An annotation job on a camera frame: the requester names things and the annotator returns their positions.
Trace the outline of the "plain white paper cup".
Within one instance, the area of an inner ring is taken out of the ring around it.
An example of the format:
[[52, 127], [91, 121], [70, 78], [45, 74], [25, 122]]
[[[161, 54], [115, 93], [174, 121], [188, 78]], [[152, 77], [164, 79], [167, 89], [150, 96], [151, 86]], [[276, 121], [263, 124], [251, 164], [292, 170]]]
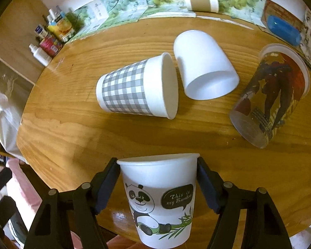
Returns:
[[187, 30], [174, 41], [184, 92], [193, 100], [211, 100], [232, 92], [239, 76], [222, 48], [207, 33]]

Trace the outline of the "white panda paper cup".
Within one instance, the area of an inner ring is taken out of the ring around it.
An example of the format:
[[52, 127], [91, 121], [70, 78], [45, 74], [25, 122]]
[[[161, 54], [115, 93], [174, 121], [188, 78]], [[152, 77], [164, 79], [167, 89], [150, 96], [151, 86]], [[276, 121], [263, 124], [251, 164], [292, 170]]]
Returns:
[[151, 248], [184, 244], [192, 229], [199, 154], [118, 160], [139, 239]]

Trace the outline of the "grey checked paper cup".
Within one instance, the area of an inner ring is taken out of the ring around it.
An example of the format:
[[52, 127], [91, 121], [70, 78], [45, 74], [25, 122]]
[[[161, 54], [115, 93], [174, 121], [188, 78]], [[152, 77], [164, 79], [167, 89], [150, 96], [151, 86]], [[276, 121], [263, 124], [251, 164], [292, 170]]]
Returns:
[[96, 98], [107, 112], [174, 119], [179, 88], [171, 55], [164, 52], [103, 75]]

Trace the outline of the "brown sleeve paper cup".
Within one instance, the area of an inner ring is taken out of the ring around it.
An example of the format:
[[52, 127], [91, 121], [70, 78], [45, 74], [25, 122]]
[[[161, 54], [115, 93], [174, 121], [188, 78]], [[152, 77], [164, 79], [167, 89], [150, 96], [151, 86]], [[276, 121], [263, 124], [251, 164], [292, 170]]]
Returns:
[[184, 0], [186, 8], [194, 12], [219, 12], [219, 0]]

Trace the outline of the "wooden desk with shelves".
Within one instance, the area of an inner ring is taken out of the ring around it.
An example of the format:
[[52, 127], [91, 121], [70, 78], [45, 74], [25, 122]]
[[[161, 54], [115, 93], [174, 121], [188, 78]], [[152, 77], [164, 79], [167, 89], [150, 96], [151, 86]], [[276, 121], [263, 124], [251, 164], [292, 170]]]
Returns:
[[[17, 147], [47, 185], [69, 190], [104, 169], [112, 157], [200, 154], [225, 180], [246, 189], [263, 186], [290, 234], [311, 223], [311, 86], [288, 123], [263, 149], [232, 125], [229, 113], [275, 38], [205, 19], [146, 19], [75, 40], [46, 67], [27, 100]], [[185, 96], [174, 46], [197, 73], [234, 67], [241, 82], [225, 96]], [[142, 62], [136, 114], [108, 112], [96, 96], [106, 74]]]

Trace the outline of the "red illustrated tall cup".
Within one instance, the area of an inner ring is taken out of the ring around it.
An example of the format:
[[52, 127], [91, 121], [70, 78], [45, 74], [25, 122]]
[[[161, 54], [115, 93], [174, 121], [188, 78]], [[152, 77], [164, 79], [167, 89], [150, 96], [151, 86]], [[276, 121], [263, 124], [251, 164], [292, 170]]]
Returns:
[[310, 73], [303, 59], [283, 44], [268, 44], [259, 58], [229, 117], [244, 139], [265, 148], [309, 92]]

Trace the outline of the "yellow printed can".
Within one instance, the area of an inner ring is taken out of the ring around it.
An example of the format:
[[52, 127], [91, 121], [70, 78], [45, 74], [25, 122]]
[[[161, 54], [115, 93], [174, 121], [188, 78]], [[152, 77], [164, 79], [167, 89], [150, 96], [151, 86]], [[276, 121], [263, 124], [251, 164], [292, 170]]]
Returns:
[[47, 20], [48, 30], [61, 42], [66, 43], [74, 36], [74, 28], [66, 17], [61, 17], [61, 15], [59, 15], [54, 19], [51, 15], [48, 15]]

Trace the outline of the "blue plastic case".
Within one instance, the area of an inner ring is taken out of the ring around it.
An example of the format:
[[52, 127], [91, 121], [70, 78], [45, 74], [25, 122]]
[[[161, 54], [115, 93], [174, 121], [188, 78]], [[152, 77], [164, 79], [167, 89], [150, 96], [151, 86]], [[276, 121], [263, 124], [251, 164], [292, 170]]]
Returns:
[[272, 33], [280, 37], [285, 42], [294, 47], [299, 46], [301, 42], [301, 33], [287, 21], [277, 16], [270, 15], [267, 18], [267, 27]]

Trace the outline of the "green leaf folded calendar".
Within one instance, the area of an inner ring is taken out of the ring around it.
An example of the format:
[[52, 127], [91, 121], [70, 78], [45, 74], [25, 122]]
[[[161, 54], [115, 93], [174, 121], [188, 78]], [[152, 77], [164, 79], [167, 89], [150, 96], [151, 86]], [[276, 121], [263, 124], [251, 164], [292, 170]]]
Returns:
[[[266, 0], [215, 0], [215, 13], [264, 26]], [[73, 12], [80, 30], [74, 40], [153, 17], [195, 17], [188, 0], [93, 0]]]

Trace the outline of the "white spray bottle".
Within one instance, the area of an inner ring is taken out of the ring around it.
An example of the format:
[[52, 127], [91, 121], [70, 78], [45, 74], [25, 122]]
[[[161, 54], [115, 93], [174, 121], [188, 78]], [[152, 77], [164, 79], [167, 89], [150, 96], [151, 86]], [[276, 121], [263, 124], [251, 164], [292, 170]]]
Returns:
[[41, 48], [33, 44], [29, 45], [29, 48], [34, 56], [43, 66], [47, 67], [51, 63], [52, 58]]

